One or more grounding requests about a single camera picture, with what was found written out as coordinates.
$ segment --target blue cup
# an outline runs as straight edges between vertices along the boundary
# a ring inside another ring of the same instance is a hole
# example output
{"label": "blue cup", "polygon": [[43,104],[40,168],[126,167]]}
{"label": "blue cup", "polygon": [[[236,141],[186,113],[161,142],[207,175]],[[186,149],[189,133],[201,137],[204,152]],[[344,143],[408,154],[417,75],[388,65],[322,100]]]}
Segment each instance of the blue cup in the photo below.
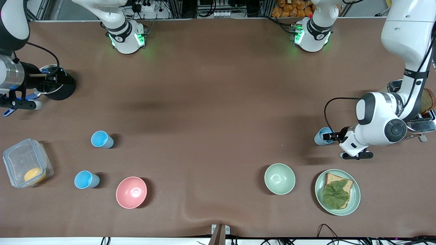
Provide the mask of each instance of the blue cup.
{"label": "blue cup", "polygon": [[74,178],[74,185],[79,189],[94,188],[99,183],[100,178],[87,170],[79,172]]}
{"label": "blue cup", "polygon": [[327,128],[327,127],[320,129],[320,130],[318,131],[318,133],[315,135],[315,138],[314,138],[315,143],[316,143],[317,145],[319,145],[319,146],[325,146],[325,145],[328,145],[328,144],[333,143],[332,140],[324,140],[324,139],[323,139],[323,134],[325,134],[325,133],[332,133],[332,131],[331,131],[330,128]]}
{"label": "blue cup", "polygon": [[91,137],[91,144],[95,147],[109,149],[113,146],[113,139],[105,131],[97,131]]}

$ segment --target lemon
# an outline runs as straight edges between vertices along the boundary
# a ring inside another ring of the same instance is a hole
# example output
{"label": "lemon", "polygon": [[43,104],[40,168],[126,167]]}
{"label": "lemon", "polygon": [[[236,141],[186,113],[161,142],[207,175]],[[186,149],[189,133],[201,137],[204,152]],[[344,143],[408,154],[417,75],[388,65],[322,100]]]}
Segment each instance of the lemon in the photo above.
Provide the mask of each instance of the lemon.
{"label": "lemon", "polygon": [[[35,178],[36,176],[40,175],[41,173],[42,173],[41,168],[39,168],[39,167],[32,168],[24,175],[24,181],[27,182],[27,181]],[[44,178],[45,178],[45,173],[41,176],[41,178],[37,182],[43,180]]]}

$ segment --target slice of bread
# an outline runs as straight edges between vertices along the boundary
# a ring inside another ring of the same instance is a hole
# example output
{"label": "slice of bread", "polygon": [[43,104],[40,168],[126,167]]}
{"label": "slice of bread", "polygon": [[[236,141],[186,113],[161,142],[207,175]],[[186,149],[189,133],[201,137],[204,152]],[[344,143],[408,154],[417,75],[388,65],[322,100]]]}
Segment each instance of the slice of bread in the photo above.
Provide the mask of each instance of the slice of bread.
{"label": "slice of bread", "polygon": [[[339,177],[337,175],[334,175],[334,174],[331,174],[331,173],[327,173],[327,175],[326,175],[326,183],[325,183],[324,186],[330,184],[333,181],[344,180],[344,179],[345,178]],[[348,195],[350,195],[350,191],[351,191],[351,186],[352,185],[353,185],[353,181],[352,180],[348,180],[347,184],[342,189],[344,191],[346,191],[348,193]],[[345,204],[340,209],[344,209],[347,206],[349,200],[350,200],[350,198],[348,198],[348,200],[345,202]]]}

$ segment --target spinach leaf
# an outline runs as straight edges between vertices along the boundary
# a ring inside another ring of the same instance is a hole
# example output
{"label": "spinach leaf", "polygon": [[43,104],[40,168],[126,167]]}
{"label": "spinach leaf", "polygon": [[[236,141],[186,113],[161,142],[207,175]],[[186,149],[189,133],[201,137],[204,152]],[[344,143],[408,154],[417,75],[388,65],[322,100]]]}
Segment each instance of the spinach leaf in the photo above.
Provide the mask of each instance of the spinach leaf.
{"label": "spinach leaf", "polygon": [[332,209],[340,209],[350,198],[350,195],[343,190],[348,180],[333,181],[323,189],[323,202]]}

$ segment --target green bowl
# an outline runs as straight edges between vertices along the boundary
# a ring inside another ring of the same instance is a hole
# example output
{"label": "green bowl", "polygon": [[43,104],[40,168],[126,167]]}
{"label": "green bowl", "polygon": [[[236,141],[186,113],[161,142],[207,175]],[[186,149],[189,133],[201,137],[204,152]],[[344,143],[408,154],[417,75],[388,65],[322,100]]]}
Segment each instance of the green bowl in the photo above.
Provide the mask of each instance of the green bowl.
{"label": "green bowl", "polygon": [[[350,190],[350,200],[348,201],[348,204],[344,209],[332,209],[328,207],[326,204],[324,204],[323,202],[323,189],[326,182],[327,173],[331,173],[339,177],[352,180],[354,182]],[[338,216],[345,216],[351,214],[357,209],[360,203],[360,188],[356,180],[349,173],[339,169],[326,170],[318,176],[317,181],[315,182],[315,195],[320,205],[327,212]]]}
{"label": "green bowl", "polygon": [[294,171],[283,163],[275,163],[265,171],[265,184],[274,194],[288,194],[295,186]]}

